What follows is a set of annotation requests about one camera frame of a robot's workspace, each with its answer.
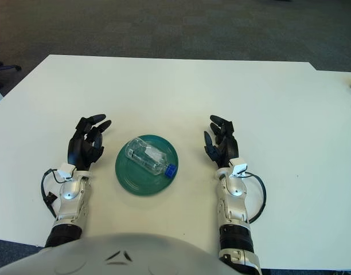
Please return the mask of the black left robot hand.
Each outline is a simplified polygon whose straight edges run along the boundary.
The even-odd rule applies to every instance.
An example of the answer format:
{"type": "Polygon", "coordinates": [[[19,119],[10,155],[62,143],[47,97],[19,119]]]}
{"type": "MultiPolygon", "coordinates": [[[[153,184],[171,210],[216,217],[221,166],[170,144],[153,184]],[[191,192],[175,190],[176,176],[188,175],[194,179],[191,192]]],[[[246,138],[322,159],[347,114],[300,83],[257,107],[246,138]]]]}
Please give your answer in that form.
{"type": "Polygon", "coordinates": [[[105,114],[82,117],[68,144],[68,163],[78,171],[89,171],[103,154],[103,132],[111,125],[105,114]]]}

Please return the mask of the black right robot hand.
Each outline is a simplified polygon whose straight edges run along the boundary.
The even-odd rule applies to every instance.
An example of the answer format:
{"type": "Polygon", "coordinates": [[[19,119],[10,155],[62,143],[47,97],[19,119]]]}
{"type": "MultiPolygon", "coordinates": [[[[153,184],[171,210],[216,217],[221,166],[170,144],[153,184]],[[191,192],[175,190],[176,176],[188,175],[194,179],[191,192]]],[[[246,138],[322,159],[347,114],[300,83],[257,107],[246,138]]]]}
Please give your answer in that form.
{"type": "Polygon", "coordinates": [[[239,157],[237,140],[233,135],[233,123],[216,115],[210,115],[210,120],[210,128],[215,135],[215,144],[210,134],[204,131],[204,150],[218,168],[227,168],[231,159],[239,157]]]}

